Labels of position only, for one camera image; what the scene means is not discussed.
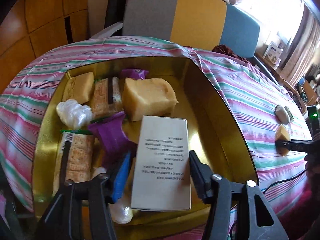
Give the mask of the green cracker packet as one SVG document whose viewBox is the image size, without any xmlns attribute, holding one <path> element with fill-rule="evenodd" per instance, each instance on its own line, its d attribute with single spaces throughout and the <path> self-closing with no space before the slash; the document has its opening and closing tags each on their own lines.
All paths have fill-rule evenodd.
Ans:
<svg viewBox="0 0 320 240">
<path fill-rule="evenodd" d="M 57 151 L 53 181 L 55 195 L 60 184 L 67 180 L 75 183 L 88 181 L 91 177 L 94 135 L 86 130 L 62 130 Z"/>
</svg>

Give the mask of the white paper box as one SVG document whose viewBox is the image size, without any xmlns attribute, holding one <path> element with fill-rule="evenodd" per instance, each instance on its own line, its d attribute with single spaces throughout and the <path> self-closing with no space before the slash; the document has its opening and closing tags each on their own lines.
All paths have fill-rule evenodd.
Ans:
<svg viewBox="0 0 320 240">
<path fill-rule="evenodd" d="M 188 126 L 185 119 L 143 116 L 131 207 L 142 211 L 191 208 Z"/>
</svg>

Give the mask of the white plastic ball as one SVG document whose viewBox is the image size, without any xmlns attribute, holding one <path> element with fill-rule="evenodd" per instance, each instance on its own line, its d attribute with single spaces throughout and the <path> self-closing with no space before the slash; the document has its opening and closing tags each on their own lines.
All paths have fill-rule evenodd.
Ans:
<svg viewBox="0 0 320 240">
<path fill-rule="evenodd" d="M 56 112 L 61 122 L 71 129 L 81 129 L 93 120 L 91 107 L 81 105 L 74 99 L 58 103 Z"/>
</svg>

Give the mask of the pearly plastic ball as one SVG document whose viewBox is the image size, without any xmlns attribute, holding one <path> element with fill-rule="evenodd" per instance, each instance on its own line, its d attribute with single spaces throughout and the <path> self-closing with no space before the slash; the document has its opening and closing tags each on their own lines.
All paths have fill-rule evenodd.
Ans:
<svg viewBox="0 0 320 240">
<path fill-rule="evenodd" d="M 125 192 L 127 179 L 130 175 L 131 167 L 121 166 L 116 168 L 94 167 L 91 178 L 107 174 L 109 177 L 111 190 L 110 213 L 112 220 L 117 224 L 127 224 L 133 218 L 133 212 L 130 206 L 129 194 Z"/>
</svg>

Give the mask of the striped bed sheet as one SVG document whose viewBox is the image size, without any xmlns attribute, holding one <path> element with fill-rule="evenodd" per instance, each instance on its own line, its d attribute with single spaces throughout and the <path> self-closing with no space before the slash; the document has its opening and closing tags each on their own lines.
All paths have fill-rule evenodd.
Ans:
<svg viewBox="0 0 320 240">
<path fill-rule="evenodd" d="M 244 135 L 266 198 L 290 239 L 302 239 L 319 215 L 311 201 L 304 154 L 281 156 L 274 146 L 278 128 L 276 105 L 289 107 L 294 121 L 291 137 L 311 135 L 287 91 L 247 63 L 217 53 L 179 46 L 151 37 L 94 38 L 52 49 L 22 69 L 1 63 L 1 166 L 18 200 L 29 210 L 31 168 L 40 123 L 65 72 L 89 63 L 135 56 L 175 56 L 191 59 L 227 103 Z"/>
</svg>

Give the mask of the purple candy wrapper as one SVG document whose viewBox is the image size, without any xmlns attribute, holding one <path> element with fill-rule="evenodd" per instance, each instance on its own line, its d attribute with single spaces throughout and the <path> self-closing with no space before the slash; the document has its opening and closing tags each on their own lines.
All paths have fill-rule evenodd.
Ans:
<svg viewBox="0 0 320 240">
<path fill-rule="evenodd" d="M 116 165 L 127 153 L 133 158 L 136 156 L 137 144 L 129 140 L 122 129 L 124 118 L 125 112 L 121 111 L 87 126 L 105 152 L 102 161 L 105 168 Z"/>
</svg>

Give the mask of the yellow sponge cube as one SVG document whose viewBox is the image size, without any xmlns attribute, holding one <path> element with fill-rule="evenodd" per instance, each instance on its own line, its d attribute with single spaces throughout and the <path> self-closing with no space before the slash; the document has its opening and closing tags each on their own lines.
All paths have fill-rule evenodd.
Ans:
<svg viewBox="0 0 320 240">
<path fill-rule="evenodd" d="M 285 126 L 280 125 L 275 133 L 275 136 L 274 136 L 276 150 L 280 155 L 286 156 L 289 152 L 289 150 L 287 148 L 285 148 L 284 146 L 280 146 L 280 141 L 290 141 L 290 140 L 291 140 L 290 135 L 287 132 Z"/>
</svg>

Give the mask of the gold metal tray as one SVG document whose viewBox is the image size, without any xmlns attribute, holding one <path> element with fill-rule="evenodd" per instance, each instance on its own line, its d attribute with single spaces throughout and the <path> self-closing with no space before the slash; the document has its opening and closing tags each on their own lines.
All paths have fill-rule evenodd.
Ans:
<svg viewBox="0 0 320 240">
<path fill-rule="evenodd" d="M 149 71 L 148 78 L 168 81 L 180 103 L 173 117 L 187 120 L 189 149 L 201 162 L 230 181 L 259 183 L 251 154 L 231 111 L 200 68 L 182 57 L 131 57 L 104 61 L 67 70 L 62 76 L 40 127 L 33 159 L 34 213 L 40 219 L 53 194 L 53 180 L 60 130 L 64 128 L 56 113 L 67 80 L 93 72 L 96 79 L 119 76 L 122 69 Z M 126 225 L 115 225 L 118 239 L 160 239 L 205 224 L 209 205 L 197 197 L 191 184 L 191 209 L 178 212 L 133 211 Z"/>
</svg>

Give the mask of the grey white wrapped ball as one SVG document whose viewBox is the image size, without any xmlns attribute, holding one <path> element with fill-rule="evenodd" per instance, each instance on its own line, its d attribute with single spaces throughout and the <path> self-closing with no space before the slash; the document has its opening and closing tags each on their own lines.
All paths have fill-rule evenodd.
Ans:
<svg viewBox="0 0 320 240">
<path fill-rule="evenodd" d="M 288 125 L 290 123 L 290 117 L 283 106 L 276 105 L 274 108 L 274 113 L 281 124 Z"/>
</svg>

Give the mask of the large yellow sponge block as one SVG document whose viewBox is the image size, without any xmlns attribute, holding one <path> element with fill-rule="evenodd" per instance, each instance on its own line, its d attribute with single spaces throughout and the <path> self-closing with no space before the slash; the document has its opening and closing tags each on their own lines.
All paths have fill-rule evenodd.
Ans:
<svg viewBox="0 0 320 240">
<path fill-rule="evenodd" d="M 171 115 L 178 103 L 170 83 L 161 78 L 126 78 L 121 98 L 131 121 L 140 121 L 145 115 Z"/>
</svg>

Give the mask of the white box on shelf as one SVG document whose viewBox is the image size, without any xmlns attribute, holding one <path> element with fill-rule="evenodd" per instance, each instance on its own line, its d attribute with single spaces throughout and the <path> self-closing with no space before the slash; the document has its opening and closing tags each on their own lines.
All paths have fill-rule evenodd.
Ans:
<svg viewBox="0 0 320 240">
<path fill-rule="evenodd" d="M 276 43 L 271 41 L 266 51 L 264 52 L 263 58 L 275 65 L 279 60 L 282 52 L 283 49 L 279 48 Z"/>
</svg>

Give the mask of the dark red cloth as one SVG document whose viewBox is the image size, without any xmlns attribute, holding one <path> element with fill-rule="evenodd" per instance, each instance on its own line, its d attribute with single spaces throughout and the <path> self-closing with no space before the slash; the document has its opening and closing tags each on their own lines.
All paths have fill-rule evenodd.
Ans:
<svg viewBox="0 0 320 240">
<path fill-rule="evenodd" d="M 212 52 L 223 54 L 223 55 L 227 55 L 227 56 L 230 56 L 230 57 L 232 57 L 234 59 L 241 60 L 241 61 L 243 61 L 245 63 L 250 63 L 248 61 L 248 59 L 246 59 L 245 57 L 241 57 L 241 56 L 235 54 L 229 47 L 225 46 L 224 44 L 215 46 L 212 49 Z"/>
</svg>

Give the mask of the wooden wardrobe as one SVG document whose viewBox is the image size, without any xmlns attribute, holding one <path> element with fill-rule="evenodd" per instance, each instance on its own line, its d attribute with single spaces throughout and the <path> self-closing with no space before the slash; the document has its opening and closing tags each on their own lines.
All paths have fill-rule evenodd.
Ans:
<svg viewBox="0 0 320 240">
<path fill-rule="evenodd" d="M 1 90 L 42 54 L 88 38 L 88 0 L 17 0 L 1 23 Z"/>
</svg>

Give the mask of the grey yellow blue headboard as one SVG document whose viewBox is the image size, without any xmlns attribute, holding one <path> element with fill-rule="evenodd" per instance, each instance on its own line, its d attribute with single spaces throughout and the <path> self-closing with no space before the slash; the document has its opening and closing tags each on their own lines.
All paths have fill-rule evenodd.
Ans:
<svg viewBox="0 0 320 240">
<path fill-rule="evenodd" d="M 260 33 L 250 16 L 222 0 L 127 0 L 124 36 L 147 36 L 211 51 L 225 45 L 252 58 Z"/>
</svg>

